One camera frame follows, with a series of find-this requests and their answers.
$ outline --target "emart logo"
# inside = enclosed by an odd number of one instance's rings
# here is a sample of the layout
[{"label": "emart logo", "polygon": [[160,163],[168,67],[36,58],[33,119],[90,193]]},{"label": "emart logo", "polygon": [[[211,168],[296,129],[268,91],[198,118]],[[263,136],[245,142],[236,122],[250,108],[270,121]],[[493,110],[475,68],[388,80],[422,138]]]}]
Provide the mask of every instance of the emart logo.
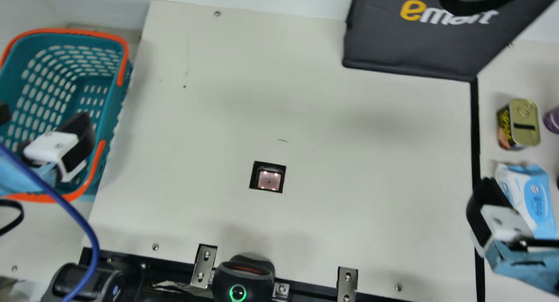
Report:
[{"label": "emart logo", "polygon": [[440,8],[427,7],[427,5],[420,0],[407,0],[400,11],[400,16],[405,20],[419,20],[420,22],[430,22],[431,24],[441,23],[443,25],[473,24],[475,22],[489,24],[489,19],[498,14],[499,12],[491,10],[472,16],[454,16]]}]

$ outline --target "purple object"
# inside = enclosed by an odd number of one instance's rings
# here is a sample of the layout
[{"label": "purple object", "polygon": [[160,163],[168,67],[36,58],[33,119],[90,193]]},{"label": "purple object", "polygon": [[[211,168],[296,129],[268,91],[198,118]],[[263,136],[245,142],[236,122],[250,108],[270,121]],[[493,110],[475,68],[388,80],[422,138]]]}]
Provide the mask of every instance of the purple object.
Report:
[{"label": "purple object", "polygon": [[552,133],[559,134],[559,107],[549,111],[543,116],[543,124]]}]

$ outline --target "green light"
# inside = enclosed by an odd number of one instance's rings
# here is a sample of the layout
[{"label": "green light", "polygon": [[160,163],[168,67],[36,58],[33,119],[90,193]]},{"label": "green light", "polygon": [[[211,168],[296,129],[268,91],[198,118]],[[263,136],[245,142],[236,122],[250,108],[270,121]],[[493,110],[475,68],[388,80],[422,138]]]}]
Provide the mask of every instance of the green light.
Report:
[{"label": "green light", "polygon": [[[236,288],[236,287],[241,287],[243,289],[243,298],[241,298],[240,300],[237,300],[237,299],[233,298],[233,288]],[[246,288],[244,288],[243,285],[231,286],[231,289],[229,290],[229,297],[231,298],[231,302],[243,302],[244,299],[246,298]]]}]

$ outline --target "white wall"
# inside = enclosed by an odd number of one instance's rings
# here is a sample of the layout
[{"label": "white wall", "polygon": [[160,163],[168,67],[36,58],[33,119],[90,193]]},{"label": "white wall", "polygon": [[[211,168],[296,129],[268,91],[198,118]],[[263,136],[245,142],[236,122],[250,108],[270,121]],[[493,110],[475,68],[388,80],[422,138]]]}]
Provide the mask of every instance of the white wall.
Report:
[{"label": "white wall", "polygon": [[[56,14],[79,23],[142,29],[149,0],[50,0]],[[280,14],[295,14],[318,18],[344,20],[351,0],[171,0],[209,6],[245,8]],[[559,43],[559,3],[539,18],[521,36],[523,39]]]},{"label": "white wall", "polygon": [[0,18],[0,52],[24,31],[66,25],[45,0],[0,0]]}]

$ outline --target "blue cable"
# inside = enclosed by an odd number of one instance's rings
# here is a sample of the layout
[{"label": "blue cable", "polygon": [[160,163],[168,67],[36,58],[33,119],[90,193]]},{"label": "blue cable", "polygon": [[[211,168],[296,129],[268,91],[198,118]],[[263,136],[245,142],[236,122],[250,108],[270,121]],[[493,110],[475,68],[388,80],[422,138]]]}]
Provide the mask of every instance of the blue cable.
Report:
[{"label": "blue cable", "polygon": [[78,293],[86,286],[87,282],[91,279],[91,276],[97,268],[97,262],[99,261],[99,241],[95,235],[95,232],[91,228],[90,224],[87,223],[86,219],[72,206],[68,201],[66,201],[60,194],[58,194],[54,188],[45,183],[36,173],[34,173],[30,168],[28,168],[20,159],[18,159],[14,154],[12,154],[4,145],[0,144],[0,153],[6,155],[6,158],[11,161],[22,173],[24,173],[29,179],[31,179],[38,187],[40,187],[45,193],[49,194],[52,199],[54,199],[64,210],[79,224],[80,227],[86,232],[87,237],[90,239],[92,247],[92,257],[91,264],[86,271],[86,274],[79,281],[78,285],[69,293],[66,294],[62,302],[71,302],[72,299],[78,295]]}]

